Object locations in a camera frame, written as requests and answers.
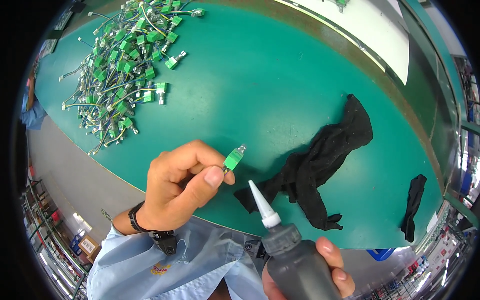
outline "wire harness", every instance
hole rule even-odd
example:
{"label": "wire harness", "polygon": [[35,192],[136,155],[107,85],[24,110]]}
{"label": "wire harness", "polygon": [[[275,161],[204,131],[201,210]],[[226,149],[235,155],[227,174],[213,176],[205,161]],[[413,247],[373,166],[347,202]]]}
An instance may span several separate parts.
{"label": "wire harness", "polygon": [[183,11],[190,1],[129,0],[112,17],[89,12],[88,16],[106,19],[94,31],[94,44],[78,40],[92,48],[80,66],[59,77],[59,81],[80,72],[75,92],[66,99],[62,110],[77,108],[79,128],[89,131],[100,142],[88,155],[95,155],[103,145],[120,144],[127,130],[139,131],[132,117],[137,104],[153,102],[155,92],[158,103],[165,104],[167,83],[154,83],[158,71],[155,61],[163,61],[173,69],[186,55],[167,55],[168,47],[178,35],[173,32],[183,20],[180,16],[203,16],[204,9]]}

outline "black cloth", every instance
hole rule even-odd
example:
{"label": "black cloth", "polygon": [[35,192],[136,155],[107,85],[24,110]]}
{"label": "black cloth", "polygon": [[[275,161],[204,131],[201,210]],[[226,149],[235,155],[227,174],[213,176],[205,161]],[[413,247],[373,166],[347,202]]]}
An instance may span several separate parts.
{"label": "black cloth", "polygon": [[411,243],[413,242],[413,233],[415,232],[413,217],[419,209],[426,181],[427,178],[421,174],[410,181],[407,210],[405,212],[405,217],[403,218],[402,231],[405,233],[405,239]]}
{"label": "black cloth", "polygon": [[[342,215],[327,216],[317,187],[332,177],[352,150],[368,144],[372,138],[370,118],[360,101],[350,94],[340,123],[324,126],[313,138],[308,151],[290,154],[278,174],[257,186],[269,203],[279,191],[287,192],[290,202],[299,203],[315,228],[342,229],[337,224]],[[238,190],[234,196],[249,213],[258,211],[250,188]]]}

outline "gray squeeze bottle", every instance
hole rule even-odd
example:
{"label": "gray squeeze bottle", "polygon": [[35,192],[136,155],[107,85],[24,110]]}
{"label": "gray squeeze bottle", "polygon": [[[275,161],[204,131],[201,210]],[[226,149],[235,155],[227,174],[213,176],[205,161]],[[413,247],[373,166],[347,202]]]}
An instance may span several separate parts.
{"label": "gray squeeze bottle", "polygon": [[255,186],[248,184],[269,233],[262,238],[271,256],[267,270],[288,300],[341,300],[332,273],[311,240],[302,240],[294,224],[281,225],[279,215]]}

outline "teal workbench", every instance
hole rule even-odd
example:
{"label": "teal workbench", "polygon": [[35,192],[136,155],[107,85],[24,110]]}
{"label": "teal workbench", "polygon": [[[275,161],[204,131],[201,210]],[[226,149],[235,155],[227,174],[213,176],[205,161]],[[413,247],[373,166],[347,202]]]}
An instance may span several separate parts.
{"label": "teal workbench", "polygon": [[[163,64],[156,68],[156,80],[170,84],[166,105],[138,105],[133,119],[140,133],[129,132],[120,145],[102,147],[92,159],[145,191],[150,161],[162,151],[202,139],[227,155],[245,143],[245,157],[235,169],[237,183],[222,186],[195,215],[263,235],[260,215],[249,215],[233,192],[245,187],[248,179],[271,177],[288,154],[305,149],[322,126],[339,122],[346,96],[353,93],[370,116],[373,140],[354,150],[319,188],[328,213],[343,214],[339,223],[344,229],[313,228],[300,207],[282,194],[273,207],[306,239],[324,235],[348,249],[405,246],[409,243],[400,225],[409,184],[423,174],[428,180],[414,218],[414,243],[419,242],[442,195],[418,137],[382,89],[342,55],[298,29],[253,12],[197,6],[207,13],[182,22],[175,30],[179,38],[169,49],[172,55],[182,50],[188,55],[175,70]],[[62,101],[74,92],[77,76],[62,82],[58,77],[76,69],[91,51],[77,38],[92,42],[92,32],[101,22],[92,20],[60,40],[55,52],[41,61],[36,83],[44,109],[85,152],[98,140],[78,129],[75,109],[61,110]]]}

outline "gray floor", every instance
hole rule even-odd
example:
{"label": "gray floor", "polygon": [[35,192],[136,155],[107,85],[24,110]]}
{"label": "gray floor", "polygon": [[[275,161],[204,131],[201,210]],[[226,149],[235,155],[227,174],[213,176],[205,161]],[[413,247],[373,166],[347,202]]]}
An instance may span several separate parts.
{"label": "gray floor", "polygon": [[[77,213],[92,227],[89,235],[100,242],[111,224],[101,209],[115,216],[144,199],[142,191],[78,148],[50,117],[45,118],[41,130],[28,132],[28,141],[36,178],[43,180],[74,233],[85,229],[73,217]],[[383,262],[375,261],[365,250],[342,250],[342,255],[345,270],[352,274],[357,285],[355,296],[387,283],[416,259],[410,248],[395,252]]]}

